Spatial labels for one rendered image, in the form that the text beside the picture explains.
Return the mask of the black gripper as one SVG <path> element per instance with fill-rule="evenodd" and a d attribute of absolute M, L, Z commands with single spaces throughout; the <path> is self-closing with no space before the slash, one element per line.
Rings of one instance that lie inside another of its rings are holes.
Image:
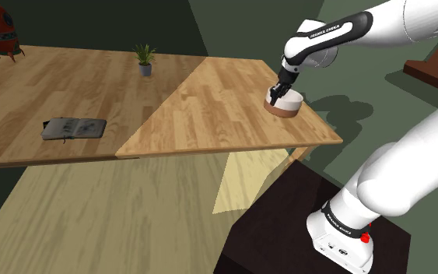
<path fill-rule="evenodd" d="M 280 69 L 278 74 L 278 78 L 279 78 L 278 85 L 273 86 L 269 89 L 269 93 L 271 97 L 270 104 L 272 106 L 275 105 L 277 99 L 287 94 L 289 89 L 296 81 L 298 75 L 299 75 L 298 72 L 290 72 L 286 68 Z"/>

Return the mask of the white bowl with brown base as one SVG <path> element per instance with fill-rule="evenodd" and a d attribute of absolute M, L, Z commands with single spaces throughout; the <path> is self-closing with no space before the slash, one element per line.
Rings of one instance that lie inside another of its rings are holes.
<path fill-rule="evenodd" d="M 301 108 L 303 96 L 295 90 L 289 89 L 284 96 L 276 100 L 274 105 L 271 104 L 271 101 L 271 92 L 268 91 L 264 100 L 265 110 L 280 118 L 293 118 Z"/>

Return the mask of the wooden table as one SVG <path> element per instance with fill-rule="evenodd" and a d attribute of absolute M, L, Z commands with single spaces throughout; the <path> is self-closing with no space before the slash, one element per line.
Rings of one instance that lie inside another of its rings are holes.
<path fill-rule="evenodd" d="M 28 46 L 0 58 L 0 168 L 297 148 L 340 137 L 310 107 L 264 108 L 275 73 L 261 60 Z M 52 118 L 107 121 L 99 139 L 43 140 Z"/>

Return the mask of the small potted green plant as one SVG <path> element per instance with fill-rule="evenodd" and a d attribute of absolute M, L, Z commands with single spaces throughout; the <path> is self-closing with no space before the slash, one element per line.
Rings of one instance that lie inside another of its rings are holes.
<path fill-rule="evenodd" d="M 151 48 L 148 44 L 136 44 L 133 50 L 136 53 L 135 58 L 138 60 L 141 75 L 151 76 L 152 61 L 155 60 L 156 49 Z"/>

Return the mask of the dark robot stand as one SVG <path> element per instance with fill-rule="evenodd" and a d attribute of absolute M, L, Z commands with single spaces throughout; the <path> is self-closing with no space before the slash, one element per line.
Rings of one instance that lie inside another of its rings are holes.
<path fill-rule="evenodd" d="M 411 236 L 298 160 L 232 225 L 213 274 L 408 274 Z"/>

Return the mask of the open grey sketchbook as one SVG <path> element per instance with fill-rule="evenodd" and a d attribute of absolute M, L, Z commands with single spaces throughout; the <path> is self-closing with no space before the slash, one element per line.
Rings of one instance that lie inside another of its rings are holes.
<path fill-rule="evenodd" d="M 107 121 L 94 118 L 52 118 L 44 122 L 43 140 L 99 139 Z"/>

